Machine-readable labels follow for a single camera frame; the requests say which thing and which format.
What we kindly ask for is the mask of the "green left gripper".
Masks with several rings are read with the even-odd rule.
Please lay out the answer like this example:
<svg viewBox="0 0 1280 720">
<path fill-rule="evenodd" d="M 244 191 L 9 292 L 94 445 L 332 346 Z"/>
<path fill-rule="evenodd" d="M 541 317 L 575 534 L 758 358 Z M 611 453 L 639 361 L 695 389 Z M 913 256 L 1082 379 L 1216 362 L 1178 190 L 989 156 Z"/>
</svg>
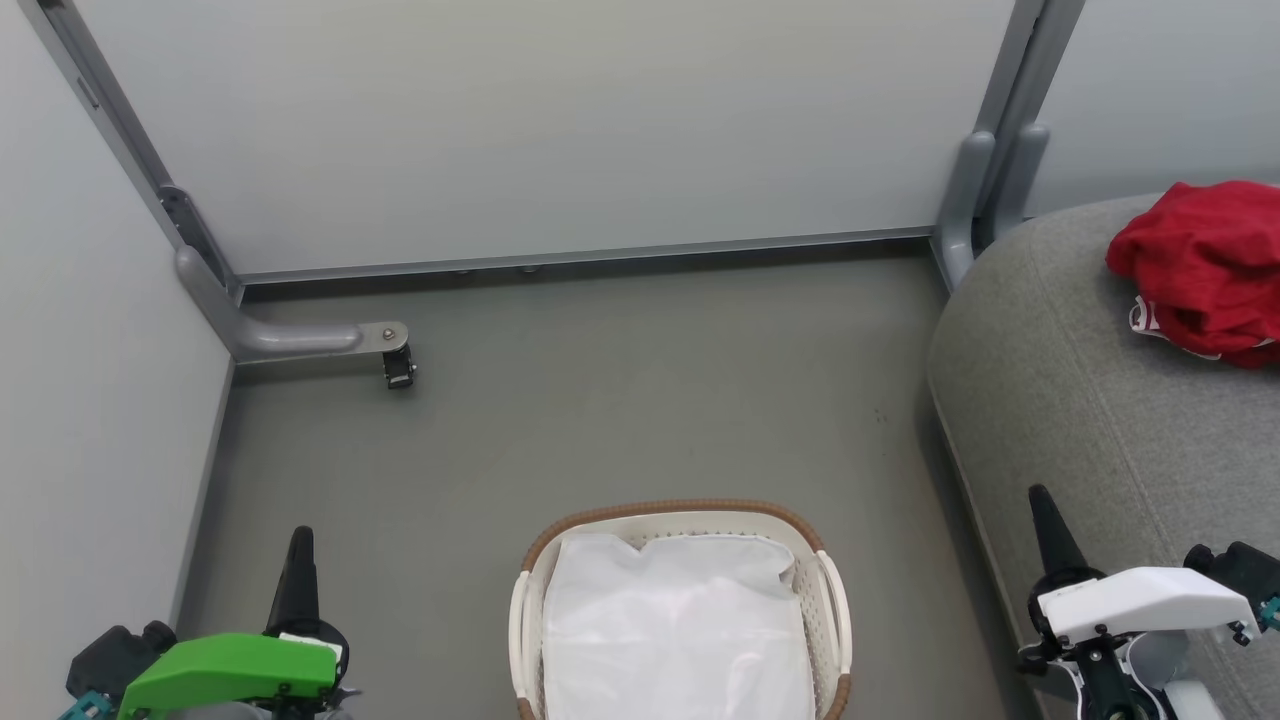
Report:
<svg viewBox="0 0 1280 720">
<path fill-rule="evenodd" d="M 310 527 L 292 533 L 265 633 L 178 641 L 127 687 L 119 715 L 168 716 L 228 703 L 270 716 L 337 710 L 349 644 L 321 623 Z"/>
</svg>

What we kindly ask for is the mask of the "red sports jersey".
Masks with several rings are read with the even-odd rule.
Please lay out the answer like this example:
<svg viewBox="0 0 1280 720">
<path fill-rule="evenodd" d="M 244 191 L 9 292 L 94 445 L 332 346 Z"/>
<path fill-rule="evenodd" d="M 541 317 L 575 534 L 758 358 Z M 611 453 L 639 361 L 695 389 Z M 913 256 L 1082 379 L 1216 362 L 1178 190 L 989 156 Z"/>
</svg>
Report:
<svg viewBox="0 0 1280 720">
<path fill-rule="evenodd" d="M 1280 187 L 1176 183 L 1110 242 L 1128 324 L 1198 357 L 1280 366 Z"/>
</svg>

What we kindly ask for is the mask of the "white cloth basket liner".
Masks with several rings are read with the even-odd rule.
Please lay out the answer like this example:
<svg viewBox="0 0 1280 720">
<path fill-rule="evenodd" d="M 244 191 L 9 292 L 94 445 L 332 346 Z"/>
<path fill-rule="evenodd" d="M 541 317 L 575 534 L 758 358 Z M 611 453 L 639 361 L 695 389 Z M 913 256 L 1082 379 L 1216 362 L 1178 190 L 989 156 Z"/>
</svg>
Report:
<svg viewBox="0 0 1280 720">
<path fill-rule="evenodd" d="M 751 536 L 566 539 L 543 605 L 547 720 L 815 720 L 795 564 Z"/>
</svg>

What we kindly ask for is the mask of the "grey partition foot with bracket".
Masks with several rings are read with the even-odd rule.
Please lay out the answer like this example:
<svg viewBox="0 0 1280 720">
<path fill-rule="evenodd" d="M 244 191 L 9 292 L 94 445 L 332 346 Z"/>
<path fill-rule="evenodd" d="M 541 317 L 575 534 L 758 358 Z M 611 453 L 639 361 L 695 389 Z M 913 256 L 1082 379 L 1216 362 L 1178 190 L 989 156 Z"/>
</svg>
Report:
<svg viewBox="0 0 1280 720">
<path fill-rule="evenodd" d="M 238 364 L 306 357 L 394 354 L 410 347 L 399 322 L 280 324 L 259 320 L 237 306 L 198 252 L 183 246 L 174 268 L 180 284 Z"/>
</svg>

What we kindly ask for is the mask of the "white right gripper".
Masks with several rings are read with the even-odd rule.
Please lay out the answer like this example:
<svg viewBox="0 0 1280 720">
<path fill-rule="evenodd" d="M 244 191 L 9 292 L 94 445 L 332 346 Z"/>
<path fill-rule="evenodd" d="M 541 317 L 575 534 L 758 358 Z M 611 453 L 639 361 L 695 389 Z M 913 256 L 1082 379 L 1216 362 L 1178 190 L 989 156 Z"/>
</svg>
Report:
<svg viewBox="0 0 1280 720">
<path fill-rule="evenodd" d="M 1083 582 L 1091 568 L 1050 491 L 1032 486 L 1028 501 L 1044 578 L 1051 583 L 1082 582 L 1030 602 L 1055 639 L 1084 643 L 1102 635 L 1203 629 L 1222 634 L 1235 625 L 1248 641 L 1260 637 L 1245 596 L 1189 568 L 1133 568 Z"/>
</svg>

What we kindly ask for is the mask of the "grey fabric sofa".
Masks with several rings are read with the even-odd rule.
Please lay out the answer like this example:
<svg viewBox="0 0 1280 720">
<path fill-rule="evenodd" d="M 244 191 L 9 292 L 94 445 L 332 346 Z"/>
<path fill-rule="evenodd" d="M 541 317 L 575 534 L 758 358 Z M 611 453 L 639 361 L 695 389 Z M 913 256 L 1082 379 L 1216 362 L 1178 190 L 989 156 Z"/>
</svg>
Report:
<svg viewBox="0 0 1280 720">
<path fill-rule="evenodd" d="M 927 379 L 1019 651 L 1043 566 L 1044 486 L 1085 561 L 1179 568 L 1197 544 L 1280 559 L 1280 366 L 1198 357 L 1128 324 L 1112 238 L 1165 193 L 1051 211 L 996 240 L 951 293 Z M 1189 674 L 1225 720 L 1280 720 L 1280 634 L 1190 632 Z M 1029 676 L 1043 720 L 1075 720 L 1066 674 Z"/>
</svg>

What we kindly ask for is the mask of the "white laundry basket brown rim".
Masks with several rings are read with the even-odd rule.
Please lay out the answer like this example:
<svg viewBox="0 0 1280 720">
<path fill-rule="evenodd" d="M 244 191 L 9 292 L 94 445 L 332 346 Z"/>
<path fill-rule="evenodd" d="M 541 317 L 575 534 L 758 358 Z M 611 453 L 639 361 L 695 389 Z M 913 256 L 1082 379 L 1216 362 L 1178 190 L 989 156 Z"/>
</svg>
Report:
<svg viewBox="0 0 1280 720">
<path fill-rule="evenodd" d="M 509 674 L 520 720 L 547 720 L 541 611 L 561 542 L 609 534 L 640 550 L 676 536 L 758 536 L 796 559 L 797 592 L 812 666 L 815 720 L 840 720 L 852 688 L 852 620 L 844 580 L 814 527 L 777 503 L 749 498 L 668 498 L 571 514 L 550 524 L 524 556 L 508 612 Z"/>
</svg>

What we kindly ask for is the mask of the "grey metal partition post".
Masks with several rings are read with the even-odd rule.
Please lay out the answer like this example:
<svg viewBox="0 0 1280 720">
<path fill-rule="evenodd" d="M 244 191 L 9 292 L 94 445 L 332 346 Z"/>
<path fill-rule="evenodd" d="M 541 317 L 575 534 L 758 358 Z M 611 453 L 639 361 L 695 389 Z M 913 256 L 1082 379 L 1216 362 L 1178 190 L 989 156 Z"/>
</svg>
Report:
<svg viewBox="0 0 1280 720">
<path fill-rule="evenodd" d="M 931 236 L 948 292 L 1027 219 L 1050 128 L 1039 122 L 1085 0 L 1015 0 L 973 132 L 959 145 Z"/>
<path fill-rule="evenodd" d="M 143 123 L 113 72 L 106 56 L 81 14 L 76 0 L 19 0 L 38 32 L 49 32 L 47 49 L 64 69 L 70 85 L 87 102 L 90 117 L 127 170 L 137 173 L 134 183 L 147 200 L 155 200 L 173 228 L 175 246 L 191 246 L 209 266 L 216 282 L 234 304 L 242 299 L 242 282 L 219 249 L 209 224 L 192 196 L 172 177 Z"/>
</svg>

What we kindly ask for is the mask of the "grey partition bottom rail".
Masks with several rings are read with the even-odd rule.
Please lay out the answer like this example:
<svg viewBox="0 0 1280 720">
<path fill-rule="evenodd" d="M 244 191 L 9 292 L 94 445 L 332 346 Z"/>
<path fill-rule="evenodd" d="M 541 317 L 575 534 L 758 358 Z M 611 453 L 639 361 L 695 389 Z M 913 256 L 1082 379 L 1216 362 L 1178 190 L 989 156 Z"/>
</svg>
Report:
<svg viewBox="0 0 1280 720">
<path fill-rule="evenodd" d="M 294 283 L 366 281 L 375 278 L 411 278 L 442 273 L 470 273 L 493 269 L 548 266 L 582 263 L 612 263 L 648 260 L 655 258 L 681 258 L 692 255 L 771 251 L 780 249 L 809 249 L 827 245 L 863 243 L 891 240 L 919 240 L 932 236 L 933 225 L 913 225 L 879 231 L 854 231 L 823 234 L 799 234 L 754 240 L 717 241 L 701 243 L 669 243 L 634 249 L 604 249 L 572 252 L 545 252 L 507 258 L 480 258 L 425 263 L 392 263 L 361 266 L 334 266 L 311 270 L 255 272 L 239 277 L 243 287 L 275 287 Z"/>
</svg>

